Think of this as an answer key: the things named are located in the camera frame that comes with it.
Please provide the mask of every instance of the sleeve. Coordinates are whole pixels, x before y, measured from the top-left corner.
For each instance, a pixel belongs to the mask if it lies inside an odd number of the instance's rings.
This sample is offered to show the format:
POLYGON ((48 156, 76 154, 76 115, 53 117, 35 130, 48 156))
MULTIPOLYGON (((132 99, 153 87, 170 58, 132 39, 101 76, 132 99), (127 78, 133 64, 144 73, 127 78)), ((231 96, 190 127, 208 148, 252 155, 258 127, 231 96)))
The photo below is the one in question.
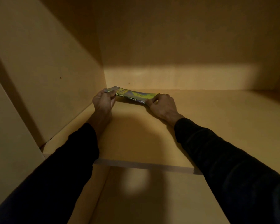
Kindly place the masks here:
POLYGON ((189 119, 178 120, 174 131, 231 224, 280 223, 276 171, 189 119))
POLYGON ((0 223, 66 224, 98 155, 96 133, 86 123, 0 205, 0 223))

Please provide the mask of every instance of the person's left arm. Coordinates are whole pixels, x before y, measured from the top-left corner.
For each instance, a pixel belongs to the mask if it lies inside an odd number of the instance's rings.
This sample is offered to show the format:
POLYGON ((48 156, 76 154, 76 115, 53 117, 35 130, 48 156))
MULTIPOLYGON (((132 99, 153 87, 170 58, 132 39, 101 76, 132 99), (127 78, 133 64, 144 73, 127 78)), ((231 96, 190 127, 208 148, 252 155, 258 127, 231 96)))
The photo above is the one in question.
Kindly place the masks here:
POLYGON ((0 205, 0 223, 66 224, 98 158, 97 138, 112 117, 115 91, 100 91, 95 112, 0 205))

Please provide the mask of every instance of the hand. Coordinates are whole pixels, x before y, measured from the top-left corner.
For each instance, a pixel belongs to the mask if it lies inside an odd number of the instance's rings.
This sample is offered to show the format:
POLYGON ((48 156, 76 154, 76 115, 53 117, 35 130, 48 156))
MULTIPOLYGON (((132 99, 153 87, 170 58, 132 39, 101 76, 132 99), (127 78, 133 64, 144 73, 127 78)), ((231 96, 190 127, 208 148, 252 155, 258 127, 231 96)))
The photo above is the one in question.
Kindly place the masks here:
POLYGON ((95 130, 97 138, 101 136, 106 126, 112 119, 112 108, 115 103, 116 91, 105 93, 101 90, 92 99, 94 105, 94 113, 87 121, 95 130))
POLYGON ((169 94, 157 94, 145 102, 157 117, 166 120, 173 127, 179 119, 184 118, 177 112, 174 99, 169 94))

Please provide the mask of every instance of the yellow and gray book cover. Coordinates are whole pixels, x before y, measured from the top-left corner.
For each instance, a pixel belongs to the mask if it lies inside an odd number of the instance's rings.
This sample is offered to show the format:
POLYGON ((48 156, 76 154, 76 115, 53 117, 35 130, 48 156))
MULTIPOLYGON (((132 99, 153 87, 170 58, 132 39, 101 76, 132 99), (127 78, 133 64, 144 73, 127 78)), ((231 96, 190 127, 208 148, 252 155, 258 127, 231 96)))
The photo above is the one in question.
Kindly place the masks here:
POLYGON ((105 89, 105 92, 111 92, 113 90, 116 90, 116 95, 118 96, 126 97, 130 100, 134 100, 143 104, 145 104, 146 99, 151 99, 155 95, 157 95, 156 93, 141 93, 132 90, 126 90, 118 86, 113 86, 112 88, 105 89))

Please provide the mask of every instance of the person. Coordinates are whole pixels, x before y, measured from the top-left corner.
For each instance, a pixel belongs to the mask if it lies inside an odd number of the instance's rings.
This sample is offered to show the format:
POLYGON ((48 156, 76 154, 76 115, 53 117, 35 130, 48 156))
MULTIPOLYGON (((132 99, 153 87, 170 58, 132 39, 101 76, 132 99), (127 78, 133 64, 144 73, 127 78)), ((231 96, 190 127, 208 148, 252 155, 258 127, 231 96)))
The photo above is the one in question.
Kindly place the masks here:
MULTIPOLYGON (((0 223, 67 223, 98 158, 97 139, 112 117, 116 92, 100 91, 95 112, 0 205, 0 223)), ((146 101, 174 127, 231 224, 280 223, 280 175, 178 113, 168 94, 146 101)))

